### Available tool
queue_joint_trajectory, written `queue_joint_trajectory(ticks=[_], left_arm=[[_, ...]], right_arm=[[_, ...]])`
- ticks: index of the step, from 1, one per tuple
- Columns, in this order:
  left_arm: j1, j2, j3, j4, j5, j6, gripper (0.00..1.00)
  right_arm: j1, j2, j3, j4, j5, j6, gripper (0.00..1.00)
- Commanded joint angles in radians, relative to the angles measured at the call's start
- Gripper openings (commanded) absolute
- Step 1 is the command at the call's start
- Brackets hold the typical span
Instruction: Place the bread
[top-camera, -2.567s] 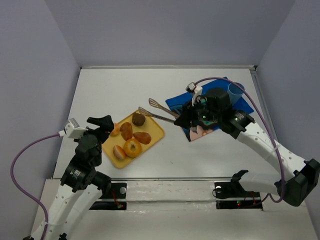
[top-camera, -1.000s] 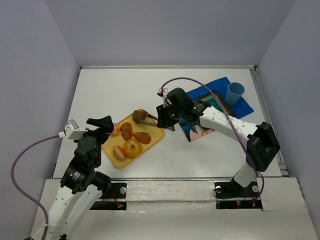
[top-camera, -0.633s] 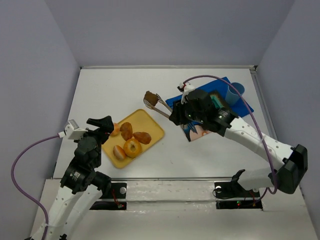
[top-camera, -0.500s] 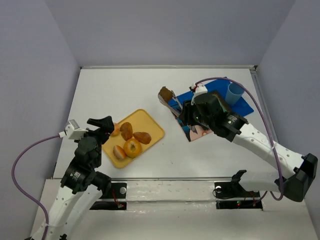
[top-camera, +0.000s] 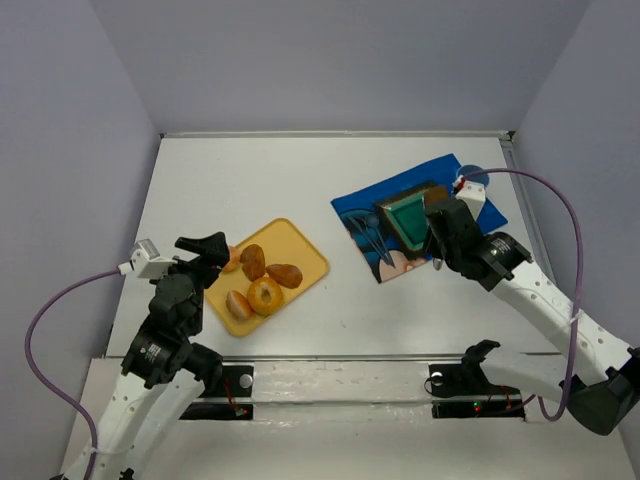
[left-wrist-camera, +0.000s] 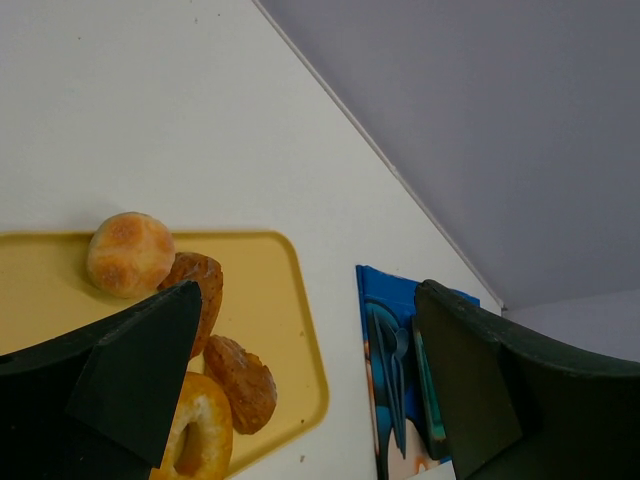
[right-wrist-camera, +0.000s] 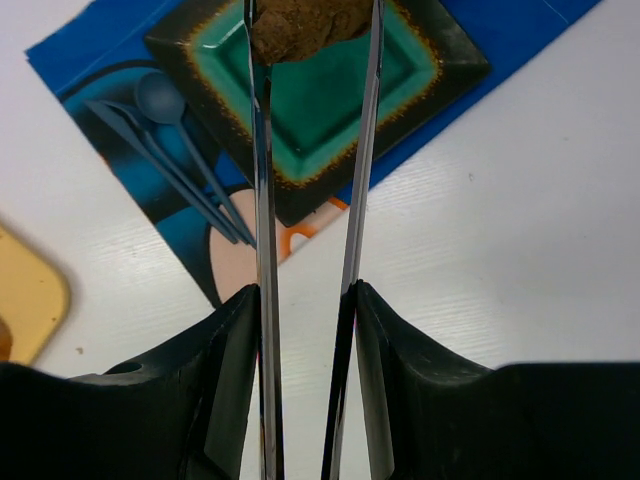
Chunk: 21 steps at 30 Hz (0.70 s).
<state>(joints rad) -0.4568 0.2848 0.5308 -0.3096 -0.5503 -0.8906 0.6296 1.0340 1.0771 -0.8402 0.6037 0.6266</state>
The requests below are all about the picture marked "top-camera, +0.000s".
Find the dark brown bread roll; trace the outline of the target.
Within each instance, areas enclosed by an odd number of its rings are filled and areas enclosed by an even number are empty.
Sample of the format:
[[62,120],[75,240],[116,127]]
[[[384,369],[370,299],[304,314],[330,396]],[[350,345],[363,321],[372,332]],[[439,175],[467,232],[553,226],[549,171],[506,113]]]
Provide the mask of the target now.
[[435,185],[427,188],[423,194],[423,204],[425,207],[445,200],[449,197],[449,191],[445,185]]

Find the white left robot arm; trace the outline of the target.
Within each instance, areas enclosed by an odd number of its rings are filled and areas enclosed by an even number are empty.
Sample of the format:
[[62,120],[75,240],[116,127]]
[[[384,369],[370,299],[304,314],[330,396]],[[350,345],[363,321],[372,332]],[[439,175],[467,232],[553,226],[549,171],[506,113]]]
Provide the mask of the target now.
[[114,391],[91,439],[63,479],[139,479],[154,450],[187,407],[222,375],[222,357],[192,342],[203,327],[204,293],[230,253],[223,233],[176,240],[191,260],[166,258],[148,240],[137,242],[120,275],[155,288],[133,337]]

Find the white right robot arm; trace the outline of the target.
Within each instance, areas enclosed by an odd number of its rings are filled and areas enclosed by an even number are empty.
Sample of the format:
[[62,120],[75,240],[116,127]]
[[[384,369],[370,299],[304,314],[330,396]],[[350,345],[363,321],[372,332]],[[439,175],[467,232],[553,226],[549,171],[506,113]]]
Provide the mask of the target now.
[[639,401],[638,349],[574,314],[530,252],[507,233],[483,234],[464,201],[445,198],[424,211],[428,253],[510,305],[560,353],[530,356],[483,340],[465,351],[461,381],[546,398],[591,432],[610,434]]

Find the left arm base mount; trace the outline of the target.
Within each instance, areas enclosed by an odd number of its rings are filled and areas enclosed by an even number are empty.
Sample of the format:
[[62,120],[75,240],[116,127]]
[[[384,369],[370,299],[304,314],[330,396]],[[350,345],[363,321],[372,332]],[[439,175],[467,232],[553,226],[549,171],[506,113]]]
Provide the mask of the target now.
[[254,367],[224,365],[217,384],[207,387],[181,415],[185,421],[251,421]]

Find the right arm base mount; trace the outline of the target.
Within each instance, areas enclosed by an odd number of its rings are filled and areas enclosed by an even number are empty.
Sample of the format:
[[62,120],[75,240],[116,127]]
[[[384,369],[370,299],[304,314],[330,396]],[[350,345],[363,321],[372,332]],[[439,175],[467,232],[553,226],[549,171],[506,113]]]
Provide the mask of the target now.
[[535,396],[525,398],[516,388],[492,384],[481,370],[495,351],[501,353],[497,341],[482,340],[468,347],[458,363],[429,367],[423,389],[434,399],[435,419],[525,418],[525,407]]

